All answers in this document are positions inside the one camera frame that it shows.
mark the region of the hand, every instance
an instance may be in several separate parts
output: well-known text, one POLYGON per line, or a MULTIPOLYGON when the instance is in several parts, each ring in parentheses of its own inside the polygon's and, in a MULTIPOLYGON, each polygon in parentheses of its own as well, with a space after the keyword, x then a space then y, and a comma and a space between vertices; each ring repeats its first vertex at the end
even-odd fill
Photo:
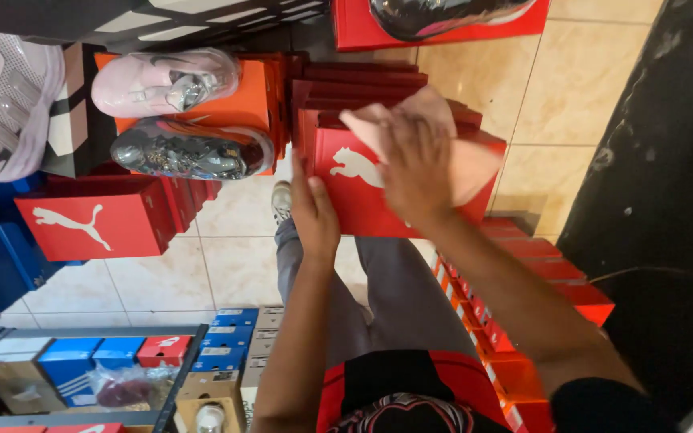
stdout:
POLYGON ((291 214, 303 246, 304 258, 332 269, 341 241, 339 219, 333 210, 325 183, 319 177, 306 178, 298 155, 293 154, 294 179, 290 184, 291 214))
POLYGON ((390 208, 422 230, 455 214, 448 165, 450 138, 420 117, 396 114, 381 125, 387 164, 379 165, 390 208))

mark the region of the metal shelf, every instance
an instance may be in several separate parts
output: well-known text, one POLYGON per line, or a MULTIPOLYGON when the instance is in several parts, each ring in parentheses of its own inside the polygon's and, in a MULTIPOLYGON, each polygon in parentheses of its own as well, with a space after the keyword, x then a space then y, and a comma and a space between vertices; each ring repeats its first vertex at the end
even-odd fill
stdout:
POLYGON ((159 411, 119 411, 81 414, 11 415, 0 416, 0 427, 19 427, 29 425, 103 424, 121 422, 123 425, 153 425, 152 433, 162 433, 176 413, 176 396, 188 375, 191 365, 199 354, 199 343, 205 337, 208 325, 198 326, 158 326, 127 328, 56 328, 56 329, 12 329, 0 328, 3 338, 84 338, 84 337, 152 337, 157 335, 192 335, 192 342, 183 359, 183 367, 178 372, 172 389, 159 411))

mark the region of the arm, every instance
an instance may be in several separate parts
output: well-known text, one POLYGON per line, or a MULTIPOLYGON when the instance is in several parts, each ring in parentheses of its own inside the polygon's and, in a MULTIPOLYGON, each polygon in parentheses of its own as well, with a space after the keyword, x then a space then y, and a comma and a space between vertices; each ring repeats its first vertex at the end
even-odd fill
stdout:
POLYGON ((381 171, 390 206, 470 282, 515 346, 534 361, 547 395, 578 378, 641 389, 613 345, 553 287, 493 244, 451 206, 450 141, 420 119, 383 128, 381 171))
POLYGON ((317 423, 325 375, 330 281, 341 236, 322 180, 311 178, 308 183, 294 157, 292 213, 303 261, 259 384, 252 433, 308 432, 317 423))

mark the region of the grey pants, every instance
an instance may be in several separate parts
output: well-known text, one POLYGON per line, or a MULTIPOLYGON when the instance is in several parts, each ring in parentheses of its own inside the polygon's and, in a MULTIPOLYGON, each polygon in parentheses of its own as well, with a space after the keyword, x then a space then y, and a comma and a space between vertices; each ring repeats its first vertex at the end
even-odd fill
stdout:
MULTIPOLYGON (((375 350, 423 349, 459 352, 476 358, 467 330, 416 247, 408 239, 355 237, 368 276, 373 322, 341 278, 330 283, 327 367, 375 350)), ((303 259, 293 219, 277 228, 277 287, 286 303, 303 259)))

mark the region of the pink sneaker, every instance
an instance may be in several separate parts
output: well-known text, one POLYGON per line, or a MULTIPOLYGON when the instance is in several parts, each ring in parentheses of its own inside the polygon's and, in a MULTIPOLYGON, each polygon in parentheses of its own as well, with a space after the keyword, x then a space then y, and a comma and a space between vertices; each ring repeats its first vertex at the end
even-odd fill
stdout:
POLYGON ((217 49, 122 55, 95 76, 92 102, 122 118, 184 113, 234 93, 240 75, 236 59, 217 49))

